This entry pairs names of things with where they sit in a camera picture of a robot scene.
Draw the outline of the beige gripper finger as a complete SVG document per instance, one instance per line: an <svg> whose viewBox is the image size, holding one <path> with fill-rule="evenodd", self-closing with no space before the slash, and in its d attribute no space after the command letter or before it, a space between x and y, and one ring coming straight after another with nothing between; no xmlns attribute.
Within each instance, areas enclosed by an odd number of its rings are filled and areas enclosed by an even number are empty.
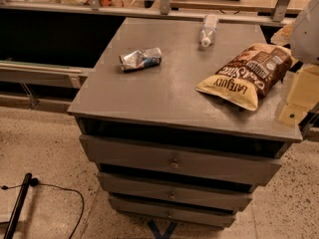
<svg viewBox="0 0 319 239"><path fill-rule="evenodd" d="M278 120L296 126L319 103L319 66L306 64L296 73L288 72L283 87Z"/></svg>

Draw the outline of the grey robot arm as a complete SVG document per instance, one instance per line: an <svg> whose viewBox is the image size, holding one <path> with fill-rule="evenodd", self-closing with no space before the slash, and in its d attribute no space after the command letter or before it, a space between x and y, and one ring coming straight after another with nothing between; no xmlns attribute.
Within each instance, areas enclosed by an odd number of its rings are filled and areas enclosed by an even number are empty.
<svg viewBox="0 0 319 239"><path fill-rule="evenodd" d="M302 67L292 76L279 120L296 126L319 102L319 0L311 0L298 15L290 45Z"/></svg>

